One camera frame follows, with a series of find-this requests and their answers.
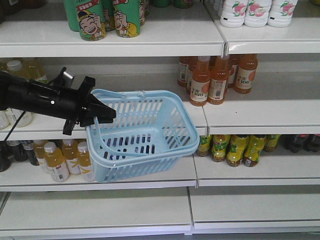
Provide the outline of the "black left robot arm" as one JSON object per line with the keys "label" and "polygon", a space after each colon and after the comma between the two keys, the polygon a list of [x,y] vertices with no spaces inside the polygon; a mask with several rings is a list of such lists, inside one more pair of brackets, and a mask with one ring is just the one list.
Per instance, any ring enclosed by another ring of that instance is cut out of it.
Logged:
{"label": "black left robot arm", "polygon": [[85,77],[78,89],[44,84],[0,72],[0,109],[8,108],[65,119],[63,134],[70,136],[76,124],[87,127],[97,118],[112,123],[116,110],[92,93],[95,79]]}

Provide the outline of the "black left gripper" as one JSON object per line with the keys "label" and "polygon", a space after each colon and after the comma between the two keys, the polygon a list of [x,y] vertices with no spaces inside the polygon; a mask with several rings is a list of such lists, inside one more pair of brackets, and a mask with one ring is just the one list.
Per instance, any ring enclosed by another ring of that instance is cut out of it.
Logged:
{"label": "black left gripper", "polygon": [[35,81],[9,86],[9,107],[65,119],[64,135],[71,135],[76,124],[87,127],[97,118],[101,124],[113,123],[116,110],[99,101],[92,88],[96,80],[85,77],[79,89],[50,86]]}

